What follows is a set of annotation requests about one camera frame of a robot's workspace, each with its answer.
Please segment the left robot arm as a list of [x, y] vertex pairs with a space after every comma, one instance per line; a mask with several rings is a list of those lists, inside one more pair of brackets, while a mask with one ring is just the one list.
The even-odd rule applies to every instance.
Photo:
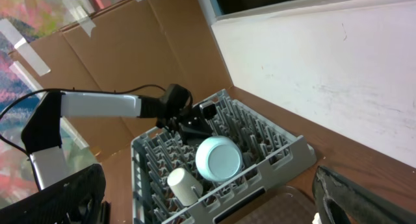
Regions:
[[195, 145], [213, 135], [208, 121], [217, 110], [210, 101], [192, 103], [191, 92], [178, 84], [169, 85], [161, 97], [48, 90], [21, 132], [39, 188], [43, 190], [70, 175], [60, 135], [63, 117], [155, 118], [157, 128], [179, 133], [184, 144]]

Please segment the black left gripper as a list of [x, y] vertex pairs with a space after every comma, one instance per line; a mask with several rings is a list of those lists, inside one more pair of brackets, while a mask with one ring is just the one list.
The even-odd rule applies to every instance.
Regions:
[[185, 145], [198, 145], [213, 135], [199, 106], [174, 110], [168, 109], [163, 117], [157, 118], [156, 127], [172, 134], [178, 133]]

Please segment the cream cup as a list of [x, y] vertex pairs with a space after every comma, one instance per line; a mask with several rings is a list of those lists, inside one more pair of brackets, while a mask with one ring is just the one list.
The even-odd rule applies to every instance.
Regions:
[[174, 169], [167, 183], [183, 206], [193, 205], [203, 193], [203, 186], [184, 168]]

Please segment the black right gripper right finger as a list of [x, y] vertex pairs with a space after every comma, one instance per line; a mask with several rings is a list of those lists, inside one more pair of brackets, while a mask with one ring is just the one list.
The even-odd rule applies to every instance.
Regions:
[[318, 223], [415, 223], [415, 214], [350, 179], [318, 166], [313, 179]]

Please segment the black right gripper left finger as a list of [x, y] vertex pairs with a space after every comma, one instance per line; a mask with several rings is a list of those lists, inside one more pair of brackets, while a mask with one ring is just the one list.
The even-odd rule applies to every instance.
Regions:
[[1, 209], [7, 223], [97, 223], [106, 180], [92, 164], [47, 188]]

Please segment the light blue bowl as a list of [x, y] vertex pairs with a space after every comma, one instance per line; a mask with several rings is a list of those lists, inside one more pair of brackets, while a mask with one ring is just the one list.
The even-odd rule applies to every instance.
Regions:
[[205, 139], [196, 151], [198, 173], [211, 182], [226, 182], [242, 169], [242, 153], [237, 144], [225, 136]]

